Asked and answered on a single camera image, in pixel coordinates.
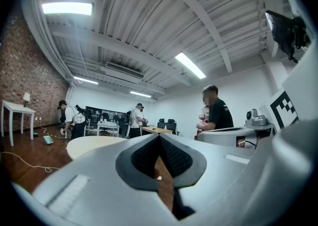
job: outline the white ceiling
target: white ceiling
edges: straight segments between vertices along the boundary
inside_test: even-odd
[[[233,64],[260,58],[267,49],[264,0],[24,1],[31,32],[66,79],[88,77],[123,92],[135,90],[158,98],[174,87],[206,82],[174,58],[181,51],[209,80],[215,78],[214,70],[231,73]],[[44,15],[41,4],[55,1],[91,2],[93,14]],[[290,16],[288,1],[281,1],[283,14]],[[26,2],[33,8],[27,10]],[[109,77],[99,69],[106,62],[141,72],[144,79],[132,84]]]

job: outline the white wall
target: white wall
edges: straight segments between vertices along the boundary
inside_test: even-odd
[[[149,102],[139,100],[133,96],[121,96],[109,91],[101,92],[79,85],[76,86],[72,94],[72,106],[78,104],[83,109],[89,106],[125,113],[138,103],[142,103],[145,109],[149,108]]]
[[[260,106],[276,92],[266,67],[211,83],[219,88],[219,98],[229,107],[234,126],[243,125],[247,111]],[[196,124],[200,122],[199,110],[203,107],[202,90],[203,86],[197,86],[151,103],[151,110],[149,114],[145,111],[145,117],[150,124],[157,124],[160,118],[165,121],[174,119],[177,122],[177,131],[180,131],[179,135],[193,139],[196,135]]]

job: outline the air conditioner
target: air conditioner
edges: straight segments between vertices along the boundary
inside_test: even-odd
[[[107,62],[105,66],[101,66],[100,70],[105,72],[108,76],[123,79],[132,83],[139,83],[144,78],[142,73],[110,62]]]

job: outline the brick wall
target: brick wall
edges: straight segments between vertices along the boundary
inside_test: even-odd
[[[42,125],[59,122],[58,102],[65,99],[69,84],[54,69],[34,40],[24,19],[21,6],[8,16],[0,33],[0,101],[23,104],[23,95],[30,93],[27,107],[42,117]],[[8,130],[8,110],[4,112],[4,131]],[[13,115],[13,130],[20,129],[21,114]],[[24,116],[25,129],[30,117]]]

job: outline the round table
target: round table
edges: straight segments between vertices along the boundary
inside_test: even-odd
[[[69,157],[75,160],[82,154],[96,148],[108,146],[114,143],[125,141],[124,138],[105,137],[105,136],[86,136],[71,140],[68,143],[67,151]]]

